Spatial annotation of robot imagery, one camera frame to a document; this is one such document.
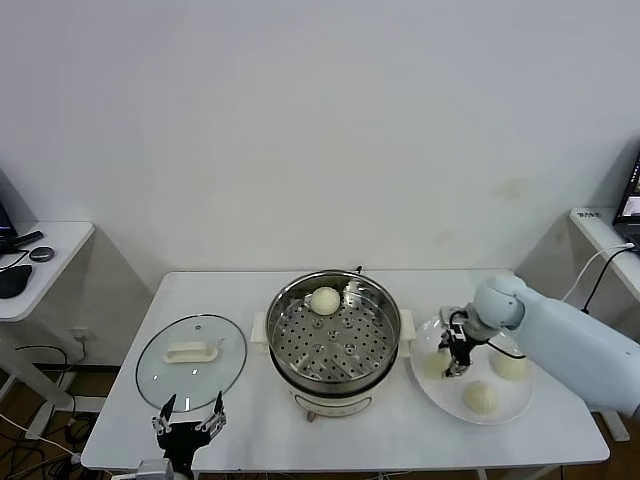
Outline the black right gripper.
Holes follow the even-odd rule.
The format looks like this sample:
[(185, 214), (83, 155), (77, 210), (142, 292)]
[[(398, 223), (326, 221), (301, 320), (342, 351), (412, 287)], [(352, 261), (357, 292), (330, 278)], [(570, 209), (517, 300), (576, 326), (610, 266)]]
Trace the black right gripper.
[(440, 349), (448, 350), (450, 355), (451, 368), (444, 370), (444, 377), (461, 376), (471, 365), (471, 351), (474, 348), (472, 343), (467, 340), (456, 338), (451, 332), (444, 332), (440, 341)]

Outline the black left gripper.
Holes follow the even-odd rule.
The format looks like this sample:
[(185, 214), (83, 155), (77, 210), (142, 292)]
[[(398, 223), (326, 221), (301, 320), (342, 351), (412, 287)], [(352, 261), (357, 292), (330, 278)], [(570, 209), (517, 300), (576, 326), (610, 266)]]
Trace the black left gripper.
[(199, 424), (197, 422), (170, 423), (176, 394), (161, 407), (159, 415), (152, 418), (152, 427), (163, 457), (171, 462), (174, 473), (193, 476), (192, 462), (197, 450), (211, 442), (226, 425), (223, 393), (218, 392), (212, 413)]

